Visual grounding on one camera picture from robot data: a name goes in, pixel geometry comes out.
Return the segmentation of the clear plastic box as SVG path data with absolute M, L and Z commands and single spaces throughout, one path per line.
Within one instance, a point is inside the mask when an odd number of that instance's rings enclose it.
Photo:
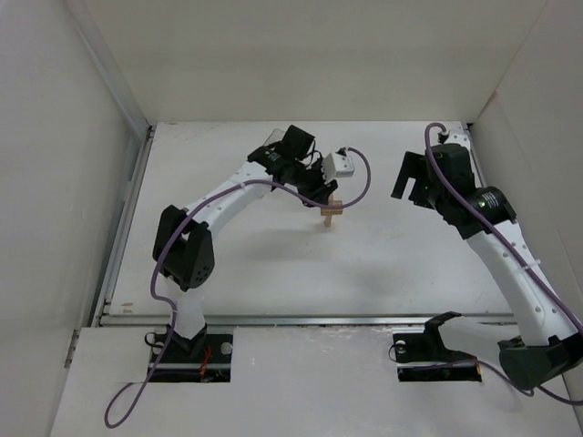
M 279 128 L 275 128 L 268 138 L 264 142 L 265 147 L 275 148 L 277 147 L 283 140 L 285 136 L 285 131 Z

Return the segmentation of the striped dark wood block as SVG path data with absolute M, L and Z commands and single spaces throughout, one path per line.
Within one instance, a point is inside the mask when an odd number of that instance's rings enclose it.
M 343 209 L 342 208 L 322 208 L 321 209 L 321 216 L 322 217 L 330 217 L 334 215 L 342 215 Z

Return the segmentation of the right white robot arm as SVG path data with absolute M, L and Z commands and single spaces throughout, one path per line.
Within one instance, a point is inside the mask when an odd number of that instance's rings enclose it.
M 582 362 L 582 334 L 554 299 L 530 253 L 516 212 L 503 192 L 478 187 L 467 148 L 447 143 L 433 155 L 406 152 L 393 198 L 409 179 L 409 199 L 436 211 L 455 227 L 486 265 L 517 323 L 517 333 L 448 311 L 428 320 L 421 333 L 396 334 L 400 363 L 483 358 L 499 366 L 520 390 L 530 391 Z

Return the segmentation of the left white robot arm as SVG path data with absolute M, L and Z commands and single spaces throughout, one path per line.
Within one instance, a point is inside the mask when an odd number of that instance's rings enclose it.
M 215 267 L 213 239 L 252 202 L 276 188 L 296 189 L 306 207 L 325 205 L 337 189 L 324 176 L 324 159 L 315 148 L 315 137 L 289 126 L 281 137 L 270 136 L 253 150 L 235 173 L 200 200 L 183 208 L 167 206 L 159 218 L 152 257 L 155 268 L 150 283 L 169 279 L 185 294 L 179 301 L 150 292 L 154 300 L 170 306 L 171 322 L 162 342 L 161 355 L 183 360 L 195 358 L 204 348 L 207 324 L 193 290 L 200 287 Z

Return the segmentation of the aluminium front rail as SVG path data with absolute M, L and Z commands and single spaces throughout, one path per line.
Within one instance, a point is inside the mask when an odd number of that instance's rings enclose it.
M 205 317 L 210 326 L 414 326 L 423 325 L 435 314 L 382 315 L 382 316 L 284 316 L 284 315 L 209 315 Z M 102 315 L 98 327 L 157 327 L 168 323 L 162 315 Z

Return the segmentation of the aluminium rail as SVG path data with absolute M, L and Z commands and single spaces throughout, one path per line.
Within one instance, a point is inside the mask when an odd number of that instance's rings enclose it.
M 435 314 L 382 315 L 382 316 L 284 316 L 284 315 L 209 315 L 205 317 L 210 326 L 414 326 L 423 325 Z M 102 315 L 98 327 L 157 327 L 168 323 L 162 315 Z
M 86 327 L 99 325 L 108 301 L 115 291 L 155 131 L 156 126 L 150 126 L 145 131 L 145 135 L 140 142 L 136 139 L 130 141 L 126 167 L 120 182 L 116 210 L 110 225 L 101 271 L 97 279 L 97 287 L 91 301 L 87 321 L 85 322 Z

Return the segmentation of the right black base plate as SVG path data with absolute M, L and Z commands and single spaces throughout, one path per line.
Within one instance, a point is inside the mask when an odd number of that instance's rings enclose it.
M 397 365 L 399 382 L 481 382 L 476 358 L 450 351 L 422 332 L 396 332 L 389 358 Z

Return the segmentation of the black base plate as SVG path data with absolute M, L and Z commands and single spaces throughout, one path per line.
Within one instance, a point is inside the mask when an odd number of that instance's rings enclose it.
M 476 358 L 450 351 L 422 332 L 396 332 L 389 358 L 397 365 L 399 382 L 481 382 Z
M 145 342 L 150 347 L 146 375 L 150 382 L 223 383 L 231 379 L 233 335 L 203 331 L 193 341 L 178 340 L 174 334 L 162 351 L 166 333 L 149 332 Z

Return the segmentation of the aluminium left rail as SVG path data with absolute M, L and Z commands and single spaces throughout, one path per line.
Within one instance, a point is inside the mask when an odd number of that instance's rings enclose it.
M 156 126 L 150 126 L 145 131 L 145 135 L 140 142 L 136 139 L 130 141 L 126 167 L 120 182 L 116 210 L 110 225 L 101 271 L 97 279 L 97 287 L 91 301 L 87 321 L 85 322 L 86 327 L 99 325 L 108 301 L 115 291 L 155 131 Z

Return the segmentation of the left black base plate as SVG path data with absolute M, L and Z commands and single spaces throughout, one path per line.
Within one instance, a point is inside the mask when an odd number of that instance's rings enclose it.
M 166 333 L 149 332 L 145 342 L 150 347 L 146 375 L 150 382 L 223 383 L 231 379 L 233 335 L 203 331 L 193 341 L 178 340 L 174 334 L 162 351 Z

